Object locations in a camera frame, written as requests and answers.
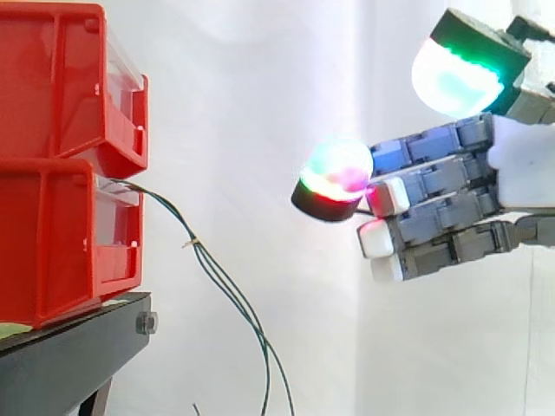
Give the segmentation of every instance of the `white backdrop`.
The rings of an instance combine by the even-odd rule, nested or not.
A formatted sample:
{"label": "white backdrop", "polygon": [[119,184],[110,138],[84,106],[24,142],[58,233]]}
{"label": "white backdrop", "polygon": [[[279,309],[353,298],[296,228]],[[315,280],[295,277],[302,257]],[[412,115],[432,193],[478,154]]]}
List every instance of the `white backdrop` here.
{"label": "white backdrop", "polygon": [[[552,414],[548,251],[381,286],[361,261],[357,219],[321,224],[289,202],[319,140],[360,134],[373,143],[447,120],[415,96],[410,66],[448,5],[501,28],[513,9],[539,16],[540,2],[104,4],[151,81],[151,165],[137,180],[181,208],[245,289],[298,415]],[[160,330],[115,378],[109,416],[194,415],[193,402],[203,416],[259,412],[255,338],[180,248],[185,238],[148,204],[142,288],[153,292]],[[278,377],[273,393],[269,415],[285,416]]]}

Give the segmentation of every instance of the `glowing dome light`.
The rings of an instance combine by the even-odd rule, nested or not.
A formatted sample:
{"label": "glowing dome light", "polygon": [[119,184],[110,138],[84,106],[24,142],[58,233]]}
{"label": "glowing dome light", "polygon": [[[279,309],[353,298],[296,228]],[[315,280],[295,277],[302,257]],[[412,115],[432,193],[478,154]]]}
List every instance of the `glowing dome light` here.
{"label": "glowing dome light", "polygon": [[374,161],[360,141],[323,143],[301,171],[291,202],[323,221],[350,218],[368,188]]}
{"label": "glowing dome light", "polygon": [[301,172],[311,191],[335,201],[363,196],[374,162],[368,146],[358,141],[337,141],[317,147]]}
{"label": "glowing dome light", "polygon": [[492,70],[464,61],[432,39],[426,40],[415,58],[412,81],[422,101],[455,118],[480,113],[504,89]]}

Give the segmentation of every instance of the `green wire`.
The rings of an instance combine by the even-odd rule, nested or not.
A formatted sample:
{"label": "green wire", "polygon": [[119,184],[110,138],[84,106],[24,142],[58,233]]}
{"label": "green wire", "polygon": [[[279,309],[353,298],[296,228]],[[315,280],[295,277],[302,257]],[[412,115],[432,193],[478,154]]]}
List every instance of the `green wire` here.
{"label": "green wire", "polygon": [[[145,193],[146,195],[149,195],[154,200],[156,200],[159,204],[161,204],[166,209],[168,209],[173,214],[173,216],[184,226],[187,234],[189,235],[191,243],[193,244],[195,256],[197,258],[197,261],[199,262],[200,267],[210,278],[210,280],[218,287],[218,289],[222,291],[222,293],[224,293],[224,295],[229,299],[229,301],[233,304],[233,306],[235,306],[238,312],[247,320],[251,328],[254,330],[258,339],[258,343],[262,348],[263,356],[264,356],[264,364],[266,369],[266,387],[264,390],[264,401],[262,405],[261,416],[265,416],[266,414],[266,408],[267,408],[268,399],[270,396],[271,376],[270,376],[270,363],[269,363],[268,349],[270,349],[270,352],[277,363],[277,367],[279,369],[281,378],[284,382],[285,391],[287,393],[287,399],[289,401],[291,416],[295,416],[295,409],[293,406],[291,387],[289,385],[289,381],[287,380],[284,367],[281,363],[281,360],[279,360],[278,354],[276,353],[274,347],[268,341],[264,333],[264,330],[262,329],[262,324],[258,319],[258,316],[254,311],[254,308],[246,298],[245,294],[240,290],[238,285],[227,274],[227,272],[219,265],[219,263],[212,257],[212,255],[206,249],[206,247],[197,240],[193,230],[189,227],[189,225],[186,223],[185,219],[181,215],[180,211],[177,209],[177,207],[174,204],[172,204],[172,202],[170,202],[167,198],[162,197],[156,192],[149,191],[148,189],[143,188],[142,186],[136,185],[126,180],[113,179],[113,181],[126,185],[129,189],[132,189],[134,191],[142,192],[142,193]],[[225,279],[222,278],[222,276],[219,274],[220,272],[224,275],[225,279],[227,279],[227,281],[231,284],[231,286],[237,291],[240,299],[237,297],[237,295],[233,293],[230,286],[225,282]]]}

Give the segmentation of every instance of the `black shelf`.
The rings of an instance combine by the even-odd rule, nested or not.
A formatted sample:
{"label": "black shelf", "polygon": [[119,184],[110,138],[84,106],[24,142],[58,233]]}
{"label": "black shelf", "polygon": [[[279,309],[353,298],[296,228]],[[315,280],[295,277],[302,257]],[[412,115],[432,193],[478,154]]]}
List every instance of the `black shelf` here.
{"label": "black shelf", "polygon": [[103,414],[112,376],[139,353],[149,335],[137,320],[151,311],[149,293],[50,328],[0,341],[0,415],[63,416],[81,403],[81,415]]}

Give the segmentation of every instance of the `robotic hand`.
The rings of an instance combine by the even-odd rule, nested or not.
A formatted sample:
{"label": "robotic hand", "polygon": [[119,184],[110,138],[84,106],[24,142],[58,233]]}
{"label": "robotic hand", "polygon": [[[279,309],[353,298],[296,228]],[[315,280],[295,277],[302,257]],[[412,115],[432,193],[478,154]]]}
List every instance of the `robotic hand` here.
{"label": "robotic hand", "polygon": [[[520,244],[555,245],[555,83],[526,84],[527,41],[555,36],[521,16],[494,30],[448,9],[416,56],[412,81],[429,107],[461,120],[370,149],[321,146],[291,202],[336,222],[366,198],[375,219],[358,236],[382,280]],[[532,215],[495,219],[511,211]]]}
{"label": "robotic hand", "polygon": [[[505,253],[555,245],[555,127],[481,114],[370,148],[358,229],[375,276],[403,281]],[[494,219],[528,212],[515,223]]]}

